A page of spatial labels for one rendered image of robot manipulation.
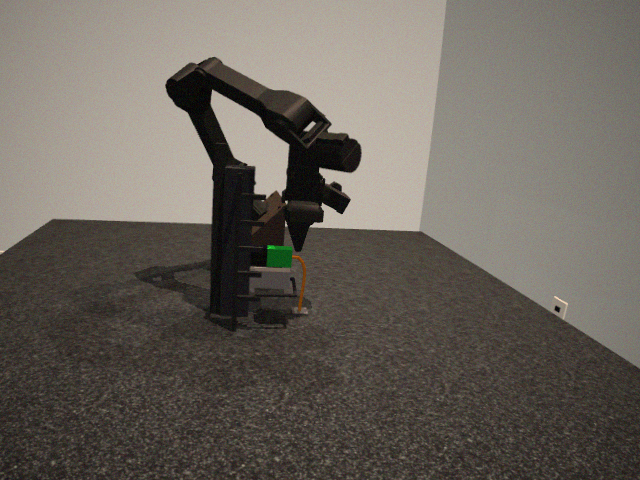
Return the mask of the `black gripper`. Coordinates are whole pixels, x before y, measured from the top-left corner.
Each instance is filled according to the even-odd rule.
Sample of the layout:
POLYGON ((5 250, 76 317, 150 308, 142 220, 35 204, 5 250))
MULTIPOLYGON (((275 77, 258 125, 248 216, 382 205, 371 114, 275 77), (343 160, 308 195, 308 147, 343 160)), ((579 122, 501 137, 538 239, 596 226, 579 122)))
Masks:
POLYGON ((319 167, 291 166, 286 168, 286 188, 282 191, 285 220, 296 252, 301 252, 309 227, 323 222, 324 211, 315 202, 319 167))

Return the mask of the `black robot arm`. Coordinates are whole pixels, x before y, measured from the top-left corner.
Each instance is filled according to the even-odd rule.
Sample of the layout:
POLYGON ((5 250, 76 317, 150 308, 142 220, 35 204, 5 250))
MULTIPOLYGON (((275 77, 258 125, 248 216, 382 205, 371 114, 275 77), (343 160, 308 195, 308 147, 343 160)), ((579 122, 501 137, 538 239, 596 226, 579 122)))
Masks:
MULTIPOLYGON (((169 78, 165 87, 175 106, 190 115, 213 163, 213 182, 215 143, 228 142, 212 109, 212 90, 254 112, 265 128, 288 143, 288 165, 350 173, 360 165, 361 144, 348 133, 328 132, 332 123, 308 99, 287 90, 269 89, 223 65, 221 59, 190 62, 169 78), (306 131, 312 121, 316 124, 306 131)), ((326 184, 320 175, 315 202, 343 214, 350 201, 339 183, 326 184)))

